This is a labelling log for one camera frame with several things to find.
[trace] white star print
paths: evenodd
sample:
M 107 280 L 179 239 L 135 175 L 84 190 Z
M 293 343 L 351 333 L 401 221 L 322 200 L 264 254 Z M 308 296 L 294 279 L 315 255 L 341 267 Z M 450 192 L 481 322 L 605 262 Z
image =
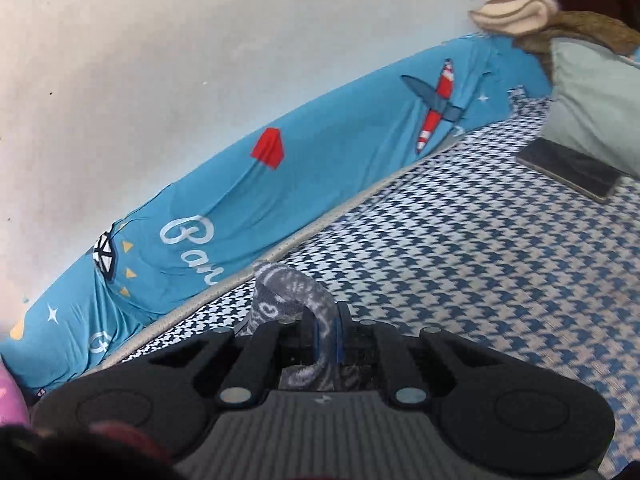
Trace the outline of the white star print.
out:
M 47 303 L 47 308 L 49 309 L 49 319 L 47 319 L 47 321 L 55 321 L 56 324 L 58 324 L 58 320 L 56 319 L 58 310 L 56 308 L 51 308 L 49 303 Z

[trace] smartphone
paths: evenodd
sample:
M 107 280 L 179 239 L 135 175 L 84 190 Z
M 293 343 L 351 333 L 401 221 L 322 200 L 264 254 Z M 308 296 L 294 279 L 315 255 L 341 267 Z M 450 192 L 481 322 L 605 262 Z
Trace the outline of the smartphone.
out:
M 600 203 L 607 201 L 624 175 L 592 156 L 542 138 L 520 150 L 516 160 Z

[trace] blue bed sheet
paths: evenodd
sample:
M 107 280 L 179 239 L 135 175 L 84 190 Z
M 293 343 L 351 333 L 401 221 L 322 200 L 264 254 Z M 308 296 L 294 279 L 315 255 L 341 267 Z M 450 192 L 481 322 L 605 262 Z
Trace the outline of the blue bed sheet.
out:
M 2 358 L 27 389 L 60 386 L 447 136 L 505 119 L 519 85 L 550 93 L 511 40 L 467 36 L 297 108 L 114 222 L 0 342 Z

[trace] red airplane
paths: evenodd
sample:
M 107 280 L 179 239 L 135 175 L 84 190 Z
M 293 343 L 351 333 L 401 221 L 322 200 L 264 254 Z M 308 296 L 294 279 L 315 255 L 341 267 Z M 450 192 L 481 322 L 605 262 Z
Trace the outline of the red airplane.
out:
M 401 78 L 428 108 L 427 116 L 422 123 L 415 147 L 416 153 L 420 153 L 429 142 L 440 121 L 445 120 L 455 123 L 464 111 L 462 108 L 452 105 L 449 101 L 453 93 L 453 65 L 450 59 L 445 61 L 444 67 L 440 72 L 438 86 L 435 89 L 417 77 L 403 75 Z

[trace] blue and white houndstooth fabric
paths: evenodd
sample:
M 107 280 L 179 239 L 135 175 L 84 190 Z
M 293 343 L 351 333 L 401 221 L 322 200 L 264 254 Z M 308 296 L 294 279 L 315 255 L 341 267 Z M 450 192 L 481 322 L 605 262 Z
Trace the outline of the blue and white houndstooth fabric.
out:
M 616 413 L 601 466 L 640 460 L 640 183 L 599 205 L 521 166 L 516 152 L 546 118 L 545 100 L 469 134 L 297 248 L 282 263 L 347 301 L 355 319 L 417 334 L 451 332 L 580 379 Z M 233 326 L 244 285 L 135 356 Z

